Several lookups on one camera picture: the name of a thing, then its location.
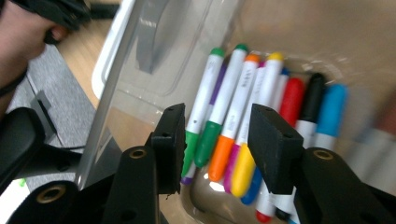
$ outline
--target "orange marker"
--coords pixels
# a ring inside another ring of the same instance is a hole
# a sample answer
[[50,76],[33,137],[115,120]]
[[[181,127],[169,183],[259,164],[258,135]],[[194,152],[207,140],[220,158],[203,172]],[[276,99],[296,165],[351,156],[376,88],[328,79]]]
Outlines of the orange marker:
[[221,130],[221,136],[218,139],[213,157],[210,161],[208,174],[211,181],[220,181],[224,175],[233,146],[233,140],[237,134],[239,123],[247,104],[248,94],[256,77],[259,61],[260,57],[255,54],[249,54],[245,59],[233,100]]

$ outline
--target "person's arm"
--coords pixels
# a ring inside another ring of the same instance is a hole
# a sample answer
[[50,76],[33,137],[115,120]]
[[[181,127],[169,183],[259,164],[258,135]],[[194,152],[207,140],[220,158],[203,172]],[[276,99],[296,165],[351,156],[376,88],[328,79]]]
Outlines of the person's arm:
[[[5,2],[0,14],[0,90],[22,76],[28,62],[44,51],[43,40],[48,30],[56,40],[61,40],[67,33],[53,21]],[[14,91],[0,97],[0,120]]]

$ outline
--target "black marker cap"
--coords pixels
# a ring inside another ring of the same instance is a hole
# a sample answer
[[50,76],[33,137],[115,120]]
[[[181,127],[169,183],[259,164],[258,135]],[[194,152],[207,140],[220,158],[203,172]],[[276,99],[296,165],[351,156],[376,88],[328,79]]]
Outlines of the black marker cap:
[[308,82],[308,87],[303,99],[303,106],[300,112],[300,120],[316,123],[320,104],[326,90],[326,77],[321,73],[315,73]]

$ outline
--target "clear plastic box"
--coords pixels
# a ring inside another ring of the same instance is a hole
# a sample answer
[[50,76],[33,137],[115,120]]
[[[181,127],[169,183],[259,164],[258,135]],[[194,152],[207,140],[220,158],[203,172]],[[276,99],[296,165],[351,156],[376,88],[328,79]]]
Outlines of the clear plastic box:
[[[164,109],[184,103],[186,120],[207,56],[245,43],[264,59],[281,51],[292,76],[312,72],[348,86],[336,152],[359,142],[396,87],[396,2],[368,0],[135,0],[77,174],[81,188],[115,172],[122,150],[144,145]],[[170,223],[255,223],[254,205],[213,190],[197,174],[161,200]]]

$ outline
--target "gray carpet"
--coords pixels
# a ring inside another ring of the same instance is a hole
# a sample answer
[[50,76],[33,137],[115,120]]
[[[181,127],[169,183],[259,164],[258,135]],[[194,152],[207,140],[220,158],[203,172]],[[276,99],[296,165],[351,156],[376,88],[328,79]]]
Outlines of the gray carpet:
[[[31,107],[39,92],[48,99],[49,117],[56,134],[48,144],[56,147],[85,146],[95,110],[67,67],[59,51],[47,46],[46,51],[29,65],[28,78],[18,87],[9,110]],[[26,179],[29,190],[53,180],[74,180],[74,174],[41,175]]]

